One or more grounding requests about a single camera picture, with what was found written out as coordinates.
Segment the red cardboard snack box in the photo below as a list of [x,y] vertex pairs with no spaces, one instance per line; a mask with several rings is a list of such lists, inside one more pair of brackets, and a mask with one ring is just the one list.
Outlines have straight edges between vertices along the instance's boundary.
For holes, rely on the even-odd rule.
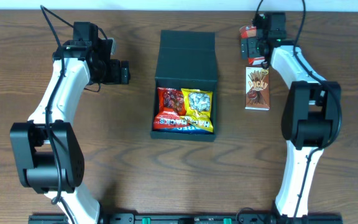
[[241,57],[248,60],[250,66],[261,67],[265,57],[259,53],[257,28],[255,26],[243,26],[239,29],[241,38]]

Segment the red Hacks candy bag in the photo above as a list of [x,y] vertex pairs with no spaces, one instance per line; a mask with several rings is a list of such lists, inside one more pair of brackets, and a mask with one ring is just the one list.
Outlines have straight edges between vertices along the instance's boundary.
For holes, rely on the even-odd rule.
[[186,115],[184,96],[181,90],[157,88],[159,111],[154,118],[154,129],[184,128],[188,123],[182,118]]

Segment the black gift box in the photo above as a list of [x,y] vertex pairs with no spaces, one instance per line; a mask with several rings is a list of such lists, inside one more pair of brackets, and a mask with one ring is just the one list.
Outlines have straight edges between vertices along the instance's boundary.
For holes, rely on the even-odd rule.
[[152,139],[213,142],[218,131],[216,121],[218,74],[214,32],[162,30],[155,87],[211,91],[213,93],[211,124],[214,132],[188,134],[158,131],[151,128],[150,137]]

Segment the brown Pocky box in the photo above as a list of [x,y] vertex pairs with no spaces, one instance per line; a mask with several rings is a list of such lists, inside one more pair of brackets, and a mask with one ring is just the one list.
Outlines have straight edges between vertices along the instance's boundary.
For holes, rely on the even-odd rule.
[[261,67],[246,68],[246,97],[245,109],[270,109],[269,71]]

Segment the yellow Hacks candy bag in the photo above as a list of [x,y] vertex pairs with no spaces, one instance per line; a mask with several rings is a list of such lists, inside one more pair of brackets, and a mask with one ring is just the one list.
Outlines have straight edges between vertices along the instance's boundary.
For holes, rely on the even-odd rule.
[[212,133],[214,131],[211,121],[213,92],[187,88],[182,88],[181,92],[186,114],[181,115],[180,118],[196,128]]

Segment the blue Oreo cookie pack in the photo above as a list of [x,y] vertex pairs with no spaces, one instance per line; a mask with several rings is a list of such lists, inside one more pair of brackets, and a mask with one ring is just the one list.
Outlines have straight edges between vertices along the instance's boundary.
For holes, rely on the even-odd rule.
[[206,131],[195,126],[186,126],[181,128],[162,128],[158,131],[166,133],[179,133],[179,134],[211,134],[211,132]]

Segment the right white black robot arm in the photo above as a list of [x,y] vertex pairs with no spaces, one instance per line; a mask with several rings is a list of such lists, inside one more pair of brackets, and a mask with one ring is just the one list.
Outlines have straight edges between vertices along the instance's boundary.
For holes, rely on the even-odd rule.
[[287,143],[285,170],[271,211],[237,214],[239,223],[342,223],[335,213],[309,213],[308,196],[314,172],[324,150],[338,137],[342,125],[341,86],[315,72],[296,39],[287,37],[283,12],[255,13],[256,34],[241,42],[242,57],[262,58],[289,93],[281,130]]

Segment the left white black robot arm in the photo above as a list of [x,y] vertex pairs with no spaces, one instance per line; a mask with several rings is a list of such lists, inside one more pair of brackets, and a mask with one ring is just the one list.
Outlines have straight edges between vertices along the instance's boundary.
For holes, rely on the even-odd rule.
[[20,183],[50,198],[62,213],[29,216],[29,223],[119,223],[104,213],[83,183],[85,159],[73,130],[76,109],[88,85],[126,85],[129,63],[111,58],[115,40],[99,38],[90,22],[72,24],[73,38],[53,54],[53,73],[44,96],[24,123],[14,123],[10,140]]

